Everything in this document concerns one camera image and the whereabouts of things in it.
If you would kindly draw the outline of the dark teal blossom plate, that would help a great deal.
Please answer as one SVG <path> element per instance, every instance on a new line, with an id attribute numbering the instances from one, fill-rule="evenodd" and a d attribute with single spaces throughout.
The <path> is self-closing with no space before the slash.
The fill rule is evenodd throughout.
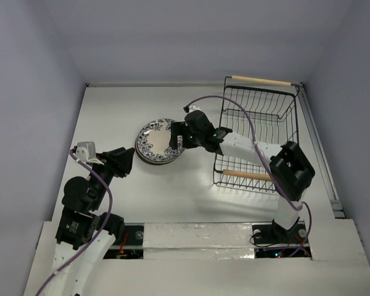
<path id="1" fill-rule="evenodd" d="M 169 160 L 169 161 L 164 161 L 164 162 L 154 162 L 154 161 L 148 160 L 148 159 L 146 159 L 145 157 L 143 157 L 143 156 L 141 155 L 141 153 L 140 153 L 140 152 L 138 152 L 138 151 L 136 151 L 136 155 L 138 156 L 138 158 L 139 158 L 142 162 L 144 162 L 144 163 L 146 163 L 146 164 L 149 164 L 149 165 L 155 165 L 155 166 L 166 165 L 166 164 L 169 164 L 169 163 L 171 163 L 171 162 L 174 162 L 176 159 L 178 159 L 178 157 L 175 157 L 174 159 Z"/>

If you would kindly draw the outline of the grey tree pattern plate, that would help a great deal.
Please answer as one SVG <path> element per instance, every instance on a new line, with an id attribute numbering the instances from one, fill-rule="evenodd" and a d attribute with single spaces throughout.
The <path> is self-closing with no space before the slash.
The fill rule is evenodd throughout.
<path id="1" fill-rule="evenodd" d="M 171 147 L 171 124 L 174 122 L 176 122 L 176 120 L 159 118 L 146 124 L 136 137 L 135 149 L 136 147 L 147 146 L 152 148 L 152 152 L 160 152 L 165 150 L 167 147 Z M 182 147 L 181 136 L 178 137 L 177 149 L 184 149 Z"/>

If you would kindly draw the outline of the red and teal plate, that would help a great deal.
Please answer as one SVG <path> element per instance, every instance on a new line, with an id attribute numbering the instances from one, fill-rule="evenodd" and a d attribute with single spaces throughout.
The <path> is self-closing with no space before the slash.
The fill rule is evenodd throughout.
<path id="1" fill-rule="evenodd" d="M 152 152 L 150 147 L 136 147 L 137 156 L 144 162 L 151 165 L 164 165 L 176 160 L 185 150 L 172 149 L 167 147 L 160 152 Z"/>

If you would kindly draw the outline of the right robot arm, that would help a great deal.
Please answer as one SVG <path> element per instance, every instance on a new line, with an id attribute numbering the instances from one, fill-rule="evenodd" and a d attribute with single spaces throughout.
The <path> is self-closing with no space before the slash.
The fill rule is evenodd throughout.
<path id="1" fill-rule="evenodd" d="M 258 142 L 225 127 L 215 128 L 200 110 L 171 124 L 169 145 L 172 149 L 203 147 L 206 151 L 235 157 L 262 166 L 271 178 L 279 202 L 269 234 L 279 242 L 294 235 L 305 191 L 315 170 L 296 142 L 283 145 Z"/>

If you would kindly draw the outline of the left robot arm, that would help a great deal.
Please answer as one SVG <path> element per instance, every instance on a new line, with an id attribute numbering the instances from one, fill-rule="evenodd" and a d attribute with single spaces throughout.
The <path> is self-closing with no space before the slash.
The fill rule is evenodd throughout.
<path id="1" fill-rule="evenodd" d="M 123 217 L 112 213 L 109 185 L 130 174 L 134 153 L 134 148 L 124 147 L 97 153 L 92 142 L 81 142 L 69 151 L 89 175 L 65 183 L 52 274 L 43 295 L 84 295 L 108 249 L 126 240 Z"/>

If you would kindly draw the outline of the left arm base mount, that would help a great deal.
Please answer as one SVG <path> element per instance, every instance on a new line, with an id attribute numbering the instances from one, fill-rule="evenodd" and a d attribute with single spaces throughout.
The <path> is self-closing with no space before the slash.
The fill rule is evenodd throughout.
<path id="1" fill-rule="evenodd" d="M 144 257 L 144 224 L 125 224 L 122 241 L 115 242 L 104 255 L 104 259 L 137 260 Z"/>

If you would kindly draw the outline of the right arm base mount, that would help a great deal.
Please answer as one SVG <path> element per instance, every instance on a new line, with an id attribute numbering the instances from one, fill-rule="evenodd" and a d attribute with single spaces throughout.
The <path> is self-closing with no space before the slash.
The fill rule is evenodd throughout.
<path id="1" fill-rule="evenodd" d="M 306 227 L 298 223 L 288 234 L 276 234 L 272 224 L 255 224 L 249 242 L 255 258 L 311 258 Z"/>

